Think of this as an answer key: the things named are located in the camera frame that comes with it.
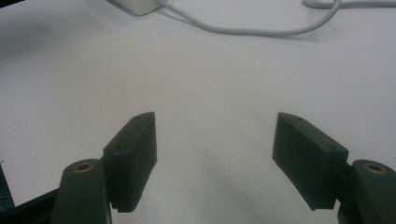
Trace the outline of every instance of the white table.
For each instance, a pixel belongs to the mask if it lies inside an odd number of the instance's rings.
[[[297,1],[175,0],[224,26],[286,29],[326,10]],[[279,111],[396,169],[395,8],[341,9],[308,35],[212,34],[159,9],[27,0],[0,9],[0,159],[16,204],[100,158],[133,116],[154,111],[159,161],[116,224],[337,223],[311,212],[272,161]]]

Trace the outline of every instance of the white power adapter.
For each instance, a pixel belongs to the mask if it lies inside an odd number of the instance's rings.
[[[146,15],[149,12],[160,7],[159,5],[154,3],[154,0],[113,0],[113,1],[139,16]]]

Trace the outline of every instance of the white cable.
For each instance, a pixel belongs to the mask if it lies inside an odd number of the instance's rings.
[[[314,8],[331,8],[333,2],[319,2],[318,0],[303,0],[304,5]],[[396,7],[395,0],[351,0],[343,1],[341,7]]]
[[[291,36],[291,35],[303,35],[309,32],[312,32],[318,29],[320,26],[324,25],[328,22],[337,12],[338,8],[341,6],[341,0],[334,0],[334,4],[332,4],[330,11],[319,21],[315,22],[312,25],[305,26],[299,29],[293,30],[258,30],[258,29],[244,29],[244,28],[225,28],[207,24],[203,21],[199,21],[195,19],[193,16],[184,12],[177,7],[172,6],[170,1],[168,0],[154,0],[154,3],[160,5],[162,7],[166,7],[169,10],[175,12],[177,15],[189,20],[194,25],[219,34],[225,35],[260,35],[260,36],[272,36],[272,37],[282,37],[282,36]]]

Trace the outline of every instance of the power cord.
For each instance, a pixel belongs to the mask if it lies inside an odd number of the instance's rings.
[[[314,8],[329,8],[330,11],[319,21],[315,22],[312,25],[305,26],[299,29],[293,30],[259,30],[259,29],[245,29],[245,28],[227,28],[220,27],[207,24],[203,21],[200,21],[187,12],[174,7],[170,0],[154,0],[154,3],[165,7],[177,15],[187,19],[192,24],[197,27],[207,30],[209,32],[225,34],[225,35],[258,35],[258,36],[271,36],[271,37],[285,37],[292,35],[303,35],[309,32],[312,32],[322,25],[326,24],[337,12],[340,7],[396,7],[396,1],[394,0],[358,0],[358,1],[349,1],[346,3],[342,3],[342,0],[334,0],[334,3],[323,3],[315,0],[304,0],[303,3],[307,7]]]

